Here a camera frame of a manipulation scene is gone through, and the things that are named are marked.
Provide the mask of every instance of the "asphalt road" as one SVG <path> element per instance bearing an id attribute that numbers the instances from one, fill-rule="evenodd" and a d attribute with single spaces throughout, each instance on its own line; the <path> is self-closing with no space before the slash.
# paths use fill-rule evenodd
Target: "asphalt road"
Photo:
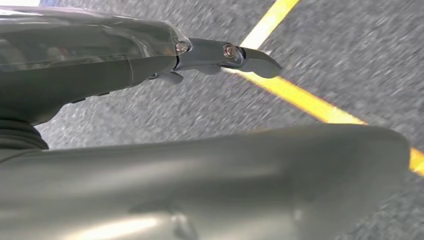
<path id="1" fill-rule="evenodd" d="M 191 37 L 240 43 L 272 0 L 60 0 L 62 7 L 167 20 Z M 362 120 L 392 128 L 424 150 L 424 2 L 301 0 L 262 50 L 283 77 Z M 184 73 L 180 85 L 143 87 L 62 109 L 38 129 L 52 148 L 204 138 L 318 121 L 224 73 Z M 423 240 L 424 180 L 404 188 L 343 240 Z"/>

